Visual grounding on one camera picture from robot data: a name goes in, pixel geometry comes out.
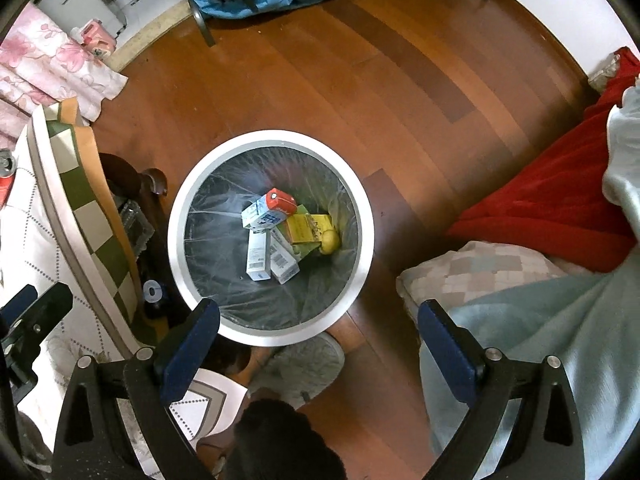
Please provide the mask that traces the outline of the red cola can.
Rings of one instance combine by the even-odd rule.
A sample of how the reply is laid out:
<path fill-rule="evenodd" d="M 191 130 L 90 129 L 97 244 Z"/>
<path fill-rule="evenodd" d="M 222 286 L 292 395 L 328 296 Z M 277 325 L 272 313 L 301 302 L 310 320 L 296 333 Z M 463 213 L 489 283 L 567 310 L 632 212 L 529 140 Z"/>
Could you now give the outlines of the red cola can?
<path fill-rule="evenodd" d="M 16 161 L 10 150 L 0 150 L 0 208 L 8 200 L 15 179 Z"/>

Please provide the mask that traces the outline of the white barcode box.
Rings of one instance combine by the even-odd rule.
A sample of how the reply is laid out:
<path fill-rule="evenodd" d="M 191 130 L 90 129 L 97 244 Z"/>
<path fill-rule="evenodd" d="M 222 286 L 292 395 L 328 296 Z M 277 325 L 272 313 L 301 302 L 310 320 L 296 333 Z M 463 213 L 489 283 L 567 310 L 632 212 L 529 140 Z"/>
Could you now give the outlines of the white barcode box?
<path fill-rule="evenodd" d="M 266 231 L 248 232 L 246 274 L 252 281 L 268 281 L 271 278 L 269 254 L 269 233 Z"/>
<path fill-rule="evenodd" d="M 270 271 L 278 283 L 283 285 L 299 274 L 299 265 L 293 255 L 291 244 L 278 228 L 273 228 L 269 232 L 269 241 Z"/>

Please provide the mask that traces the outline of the yellow round fruit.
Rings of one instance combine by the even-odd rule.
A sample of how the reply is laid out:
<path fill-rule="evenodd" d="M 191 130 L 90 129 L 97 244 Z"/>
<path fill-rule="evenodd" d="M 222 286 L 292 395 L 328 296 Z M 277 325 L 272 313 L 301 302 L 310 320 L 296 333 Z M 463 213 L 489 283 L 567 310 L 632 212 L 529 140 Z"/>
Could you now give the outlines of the yellow round fruit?
<path fill-rule="evenodd" d="M 341 247 L 341 237 L 335 230 L 325 230 L 320 236 L 319 252 L 322 255 L 331 255 Z"/>

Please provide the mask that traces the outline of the pink tissue box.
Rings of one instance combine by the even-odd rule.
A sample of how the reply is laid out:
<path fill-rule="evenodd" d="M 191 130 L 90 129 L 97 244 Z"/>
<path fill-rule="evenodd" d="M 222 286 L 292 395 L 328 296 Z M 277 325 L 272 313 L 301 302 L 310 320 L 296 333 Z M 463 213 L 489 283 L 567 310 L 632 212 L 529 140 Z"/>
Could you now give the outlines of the pink tissue box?
<path fill-rule="evenodd" d="M 116 50 L 115 38 L 99 20 L 90 20 L 82 27 L 73 29 L 73 37 L 85 50 L 103 60 Z"/>

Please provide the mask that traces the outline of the grey fluffy slipper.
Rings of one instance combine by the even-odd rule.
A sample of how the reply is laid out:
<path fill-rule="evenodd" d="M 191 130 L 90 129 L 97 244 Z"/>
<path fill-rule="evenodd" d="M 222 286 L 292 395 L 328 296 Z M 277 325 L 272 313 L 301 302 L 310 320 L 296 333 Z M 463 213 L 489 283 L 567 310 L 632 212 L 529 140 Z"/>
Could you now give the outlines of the grey fluffy slipper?
<path fill-rule="evenodd" d="M 345 364 L 345 353 L 331 335 L 321 333 L 273 353 L 252 378 L 248 391 L 271 393 L 298 410 L 332 385 Z"/>

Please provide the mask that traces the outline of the black clothes rack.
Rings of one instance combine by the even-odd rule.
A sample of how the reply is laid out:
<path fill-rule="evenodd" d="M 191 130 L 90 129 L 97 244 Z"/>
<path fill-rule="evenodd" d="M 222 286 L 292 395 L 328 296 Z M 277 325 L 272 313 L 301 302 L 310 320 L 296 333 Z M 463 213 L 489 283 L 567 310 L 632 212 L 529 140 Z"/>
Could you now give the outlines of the black clothes rack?
<path fill-rule="evenodd" d="M 208 29 L 203 13 L 201 12 L 198 5 L 194 0 L 186 0 L 188 2 L 188 6 L 194 19 L 195 23 L 198 25 L 198 30 L 200 31 L 207 47 L 213 47 L 216 44 L 212 33 Z"/>

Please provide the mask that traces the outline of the white patterned tablecloth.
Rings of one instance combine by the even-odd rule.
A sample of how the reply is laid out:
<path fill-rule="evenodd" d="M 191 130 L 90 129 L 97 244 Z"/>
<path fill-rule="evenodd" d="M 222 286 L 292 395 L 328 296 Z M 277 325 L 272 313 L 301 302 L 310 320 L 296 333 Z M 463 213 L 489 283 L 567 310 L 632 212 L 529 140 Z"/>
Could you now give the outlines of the white patterned tablecloth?
<path fill-rule="evenodd" d="M 15 179 L 1 211 L 1 307 L 26 285 L 45 292 L 63 283 L 73 294 L 72 310 L 38 354 L 2 354 L 15 407 L 51 453 L 52 474 L 56 430 L 77 361 L 128 360 L 169 333 L 154 344 L 134 336 L 142 304 L 136 257 L 76 100 L 37 106 L 13 157 Z M 201 364 L 169 411 L 196 454 L 201 440 L 230 440 L 245 397 L 243 387 Z M 130 402 L 117 403 L 145 479 L 166 479 Z"/>

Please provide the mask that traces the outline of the white air purifier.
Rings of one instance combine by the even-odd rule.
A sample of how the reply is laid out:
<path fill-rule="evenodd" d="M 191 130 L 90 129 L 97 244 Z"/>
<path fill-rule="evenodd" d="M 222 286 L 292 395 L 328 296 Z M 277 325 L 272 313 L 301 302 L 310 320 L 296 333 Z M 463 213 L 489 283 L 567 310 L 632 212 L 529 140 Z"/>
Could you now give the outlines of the white air purifier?
<path fill-rule="evenodd" d="M 99 21 L 114 38 L 127 26 L 125 15 L 113 0 L 36 0 L 35 5 L 68 34 L 83 29 L 91 20 Z"/>

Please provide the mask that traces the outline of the dark wooden table leg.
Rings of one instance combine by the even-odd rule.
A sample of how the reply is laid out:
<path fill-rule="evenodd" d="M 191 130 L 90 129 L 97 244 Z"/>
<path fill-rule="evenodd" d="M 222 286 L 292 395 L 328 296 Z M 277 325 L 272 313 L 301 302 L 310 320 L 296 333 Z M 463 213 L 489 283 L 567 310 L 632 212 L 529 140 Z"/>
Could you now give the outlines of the dark wooden table leg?
<path fill-rule="evenodd" d="M 163 242 L 166 242 L 168 218 L 164 199 L 168 182 L 162 170 L 148 168 L 139 172 L 125 159 L 100 153 L 100 162 L 110 190 L 127 200 L 134 200 Z"/>

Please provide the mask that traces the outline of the red blanket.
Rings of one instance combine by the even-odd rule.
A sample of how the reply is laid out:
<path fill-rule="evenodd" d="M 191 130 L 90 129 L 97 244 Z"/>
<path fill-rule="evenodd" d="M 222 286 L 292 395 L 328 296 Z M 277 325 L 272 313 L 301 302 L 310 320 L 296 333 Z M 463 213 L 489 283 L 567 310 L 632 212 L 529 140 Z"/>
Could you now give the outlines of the red blanket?
<path fill-rule="evenodd" d="M 637 239 L 622 208 L 602 191 L 606 121 L 636 82 L 639 60 L 627 47 L 615 53 L 620 67 L 582 122 L 510 182 L 462 212 L 446 237 L 524 246 L 593 272 L 608 273 L 623 263 Z"/>

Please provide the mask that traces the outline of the white round trash bin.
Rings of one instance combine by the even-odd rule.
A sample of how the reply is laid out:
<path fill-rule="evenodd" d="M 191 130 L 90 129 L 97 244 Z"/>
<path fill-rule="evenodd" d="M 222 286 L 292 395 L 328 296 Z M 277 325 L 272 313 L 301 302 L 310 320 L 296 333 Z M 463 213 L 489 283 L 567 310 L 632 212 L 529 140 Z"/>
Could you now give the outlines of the white round trash bin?
<path fill-rule="evenodd" d="M 373 257 L 370 202 L 355 171 L 310 136 L 242 134 L 188 174 L 171 208 L 168 256 L 190 308 L 220 309 L 221 335 L 281 347 L 334 325 Z"/>

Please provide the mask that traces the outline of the checked beige pillow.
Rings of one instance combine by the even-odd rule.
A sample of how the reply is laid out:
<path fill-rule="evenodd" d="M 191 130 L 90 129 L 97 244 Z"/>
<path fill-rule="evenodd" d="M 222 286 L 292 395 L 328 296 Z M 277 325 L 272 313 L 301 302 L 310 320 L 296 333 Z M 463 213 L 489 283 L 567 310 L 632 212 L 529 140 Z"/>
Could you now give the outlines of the checked beige pillow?
<path fill-rule="evenodd" d="M 402 271 L 396 289 L 407 310 L 415 314 L 429 299 L 449 310 L 508 288 L 590 273 L 578 264 L 530 248 L 472 240 L 456 252 Z"/>

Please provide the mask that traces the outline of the yellow green carton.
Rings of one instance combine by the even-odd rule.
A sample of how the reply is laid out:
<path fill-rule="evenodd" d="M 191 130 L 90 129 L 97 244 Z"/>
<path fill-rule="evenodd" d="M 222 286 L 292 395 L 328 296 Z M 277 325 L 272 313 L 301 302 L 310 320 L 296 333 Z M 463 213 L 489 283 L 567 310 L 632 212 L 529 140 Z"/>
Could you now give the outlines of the yellow green carton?
<path fill-rule="evenodd" d="M 293 256 L 302 260 L 321 246 L 324 231 L 334 229 L 329 214 L 311 214 L 304 205 L 298 205 L 296 213 L 277 226 Z"/>

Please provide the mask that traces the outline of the red white milk carton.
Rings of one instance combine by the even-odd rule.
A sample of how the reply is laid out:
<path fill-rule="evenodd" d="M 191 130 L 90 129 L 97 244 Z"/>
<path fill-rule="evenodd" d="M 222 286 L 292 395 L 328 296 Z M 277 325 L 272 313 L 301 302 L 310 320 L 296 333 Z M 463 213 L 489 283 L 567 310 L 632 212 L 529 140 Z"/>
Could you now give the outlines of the red white milk carton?
<path fill-rule="evenodd" d="M 293 196 L 272 188 L 241 212 L 242 227 L 253 231 L 270 230 L 297 211 Z"/>

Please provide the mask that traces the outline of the pink floral curtain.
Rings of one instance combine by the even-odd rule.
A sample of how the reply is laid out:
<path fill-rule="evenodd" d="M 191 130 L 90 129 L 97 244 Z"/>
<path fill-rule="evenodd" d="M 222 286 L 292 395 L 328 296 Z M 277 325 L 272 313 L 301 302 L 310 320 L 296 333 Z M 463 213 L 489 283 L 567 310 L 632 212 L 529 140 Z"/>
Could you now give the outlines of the pink floral curtain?
<path fill-rule="evenodd" d="M 1 43 L 1 146 L 12 150 L 36 106 L 77 100 L 95 122 L 128 78 L 115 72 L 27 3 Z"/>

